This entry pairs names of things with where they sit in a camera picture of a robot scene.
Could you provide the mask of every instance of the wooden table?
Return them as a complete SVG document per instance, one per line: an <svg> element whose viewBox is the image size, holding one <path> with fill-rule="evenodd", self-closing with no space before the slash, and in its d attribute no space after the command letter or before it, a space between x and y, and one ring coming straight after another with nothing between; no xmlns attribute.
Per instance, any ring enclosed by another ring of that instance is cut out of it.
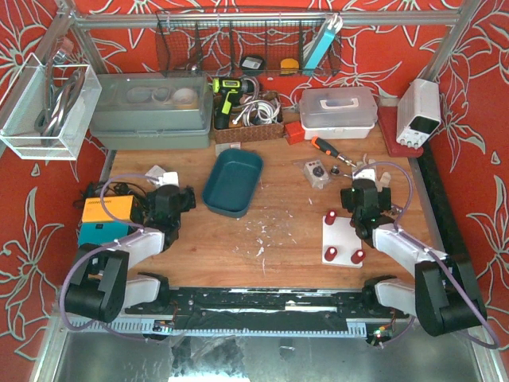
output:
<svg viewBox="0 0 509 382"><path fill-rule="evenodd" d="M331 141L354 161L368 158L390 160L410 173L406 158L389 158L378 127L366 139ZM165 275L179 287L300 287L360 288L364 280L392 274L412 278L388 255L363 244L367 253L360 269L335 267L321 262L321 217L341 208L340 190L351 180L335 178L324 189L311 188L295 161L319 158L327 169L339 162L309 142L289 146L285 139L243 144L264 161L262 181L245 217L236 220L210 212L201 193L216 160L214 142L206 150L119 151L111 176L121 173L145 173L153 165L177 171L181 186L191 185L196 193L196 209L182 214L180 238L167 251L152 256L133 271ZM346 165L340 164L349 171ZM396 169L390 187L393 202L403 206L408 196L404 176ZM151 189L148 182L134 180ZM430 243L419 196L414 193L402 226L410 234Z"/></svg>

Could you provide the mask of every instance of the red knob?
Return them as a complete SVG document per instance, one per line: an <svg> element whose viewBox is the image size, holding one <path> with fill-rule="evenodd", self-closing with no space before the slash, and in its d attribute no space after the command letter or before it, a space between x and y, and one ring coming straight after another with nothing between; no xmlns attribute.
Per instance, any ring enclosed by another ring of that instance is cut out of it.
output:
<svg viewBox="0 0 509 382"><path fill-rule="evenodd" d="M331 209L329 212L327 212L327 216L325 217L325 223L327 225L333 225L334 220L336 220L337 212Z"/></svg>
<svg viewBox="0 0 509 382"><path fill-rule="evenodd" d="M357 251L354 252L350 260L352 261L352 263L358 264L361 261L363 261L365 257L366 252L364 252L362 249L358 249Z"/></svg>
<svg viewBox="0 0 509 382"><path fill-rule="evenodd" d="M337 255L337 249L334 247L327 248L327 251L325 252L325 259L327 261L333 261L336 258Z"/></svg>

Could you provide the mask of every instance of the wire mesh basket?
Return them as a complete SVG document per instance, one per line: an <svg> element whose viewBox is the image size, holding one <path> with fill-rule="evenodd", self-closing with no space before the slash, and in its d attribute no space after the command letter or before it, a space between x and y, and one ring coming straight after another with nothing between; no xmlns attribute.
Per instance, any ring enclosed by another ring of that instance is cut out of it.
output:
<svg viewBox="0 0 509 382"><path fill-rule="evenodd" d="M165 76L190 72L239 76L243 73L240 65L246 56L258 56L265 61L255 74L289 74L281 67L281 61L288 58L298 63L298 69L291 73L302 73L303 49L318 34L328 15L289 8L266 12L257 7L236 8L224 13L216 13L214 8L175 11L157 12L157 60ZM337 74L340 57L338 33L313 74Z"/></svg>

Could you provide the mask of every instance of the yellow power drill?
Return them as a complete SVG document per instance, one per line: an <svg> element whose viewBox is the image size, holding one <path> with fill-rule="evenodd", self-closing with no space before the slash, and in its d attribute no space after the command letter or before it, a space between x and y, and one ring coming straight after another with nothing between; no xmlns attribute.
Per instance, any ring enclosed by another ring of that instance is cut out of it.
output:
<svg viewBox="0 0 509 382"><path fill-rule="evenodd" d="M212 80L212 90L215 94L221 94L220 105L216 108L215 126L217 130L228 128L232 106L240 104L240 98L244 93L252 93L255 86L247 80L235 78L215 78Z"/></svg>

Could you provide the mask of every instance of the teal plastic tray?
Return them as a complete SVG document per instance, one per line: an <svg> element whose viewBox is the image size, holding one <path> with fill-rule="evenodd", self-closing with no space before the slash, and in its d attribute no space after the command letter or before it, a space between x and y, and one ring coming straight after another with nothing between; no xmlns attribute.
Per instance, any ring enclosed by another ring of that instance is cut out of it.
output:
<svg viewBox="0 0 509 382"><path fill-rule="evenodd" d="M228 149L216 159L202 199L208 209L239 218L246 215L262 175L262 158L249 151Z"/></svg>

